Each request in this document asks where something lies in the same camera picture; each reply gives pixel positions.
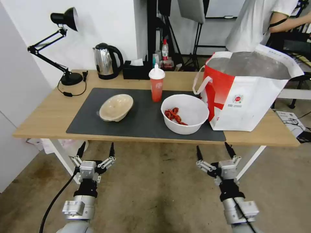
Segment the electric kettle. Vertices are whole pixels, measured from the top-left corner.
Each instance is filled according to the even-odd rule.
[[[98,77],[106,80],[117,77],[123,68],[123,57],[121,52],[116,47],[107,45],[106,43],[96,45],[93,50]],[[118,55],[120,60],[119,67],[114,53]]]

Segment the black chair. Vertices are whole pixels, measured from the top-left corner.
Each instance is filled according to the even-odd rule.
[[[299,0],[297,5],[297,15],[294,17],[299,17],[303,9],[307,7],[309,0]],[[298,62],[303,62],[299,58],[305,57],[311,62],[311,37],[310,33],[306,33],[309,24],[301,25],[294,28],[288,32],[272,33],[267,46],[288,54],[294,59],[298,59]],[[292,78],[290,82],[298,82],[297,89],[301,89],[304,81],[311,79],[311,72],[305,72],[304,75]],[[296,99],[293,99],[292,103],[289,105],[291,109],[295,108]]]

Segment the black cable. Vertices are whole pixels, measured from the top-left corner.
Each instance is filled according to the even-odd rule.
[[[163,39],[162,39],[162,37],[163,37],[163,28],[161,28],[160,33],[161,33],[161,35],[160,35],[160,50],[161,50],[161,52],[162,52],[162,46],[163,46]]]
[[[43,229],[44,229],[44,224],[45,224],[45,220],[46,218],[48,217],[48,214],[53,206],[53,204],[55,203],[55,201],[57,200],[57,198],[59,197],[59,195],[65,190],[65,188],[70,184],[70,182],[73,180],[73,178],[75,177],[75,175],[79,172],[79,168],[76,167],[75,168],[75,171],[72,175],[72,177],[68,180],[68,182],[64,185],[64,187],[62,187],[62,189],[58,192],[58,194],[54,197],[54,199],[52,200],[52,202],[50,203],[49,207],[47,208],[44,216],[43,216],[43,219],[41,221],[41,225],[40,225],[40,230],[39,230],[39,233],[43,233]]]
[[[80,94],[77,94],[77,95],[74,95],[70,92],[62,92],[60,89],[59,89],[59,84],[61,82],[61,79],[59,80],[58,84],[57,84],[57,89],[60,91],[60,93],[62,93],[64,96],[67,96],[67,97],[73,97],[73,96],[79,96],[79,95],[82,95],[85,91],[86,91],[86,77],[88,75],[88,71],[86,72],[82,72],[83,73],[83,82],[85,82],[85,87],[84,87],[84,91]]]
[[[292,58],[294,59],[295,62],[301,62],[301,59],[299,59],[300,57],[303,57],[303,55],[296,55],[296,56],[293,55]]]
[[[307,63],[310,62],[310,61],[299,61],[299,62],[296,62],[297,64],[301,64],[301,63],[304,63],[306,65],[308,65]]]
[[[219,177],[220,177],[221,182],[223,182],[224,181],[223,177],[222,176],[219,176]],[[245,218],[247,225],[252,229],[253,233],[256,233],[254,227],[252,226],[252,224],[249,222],[248,218],[245,216],[244,212],[242,211],[239,203],[234,199],[234,197],[232,199],[234,203],[236,204],[237,208],[239,209],[239,211],[241,212],[243,218]]]
[[[301,117],[296,118],[296,119],[291,119],[291,120],[283,120],[282,122],[299,120],[299,119],[301,119],[301,118],[305,117],[306,115],[308,115],[308,114],[310,114],[310,113],[311,113],[311,111],[310,111],[310,112],[308,112],[308,113],[306,113],[306,114],[304,114],[304,115],[302,115]]]
[[[298,123],[294,124],[294,123],[286,123],[286,122],[284,122],[284,124],[298,126],[299,128],[302,129],[302,131],[304,131],[304,129],[300,125],[298,125]]]
[[[161,48],[161,37],[162,37],[162,28],[160,27],[160,48]]]
[[[311,113],[311,111],[310,112],[308,112],[308,113],[306,113],[306,114],[304,114],[303,116],[301,116],[301,117],[298,117],[296,120],[298,120],[298,119],[300,119],[300,118],[303,118],[303,117],[305,117],[306,115],[308,115],[308,114],[310,114]]]

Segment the lamp base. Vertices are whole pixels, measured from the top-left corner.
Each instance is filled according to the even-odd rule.
[[[83,77],[79,73],[71,73],[69,75],[64,73],[64,75],[61,78],[61,82],[65,86],[72,86],[72,85],[78,84],[82,80],[83,80]]]

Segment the table top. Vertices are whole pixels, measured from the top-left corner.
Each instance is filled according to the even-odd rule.
[[[194,72],[166,72],[163,89],[173,91],[191,91]],[[103,135],[68,134],[67,128],[76,116],[88,94],[94,87],[119,89],[150,89],[149,80],[125,80],[122,73],[115,79],[102,80],[96,71],[89,71],[87,89],[83,95],[66,97],[55,88],[35,111],[17,128],[17,138],[82,139],[107,141],[174,142],[195,144],[223,144],[217,141],[195,141],[177,139],[134,138]],[[79,94],[85,83],[63,86],[60,90]],[[296,147],[300,143],[282,123],[279,117],[269,110],[252,132],[224,131],[226,142],[234,145],[265,145]]]

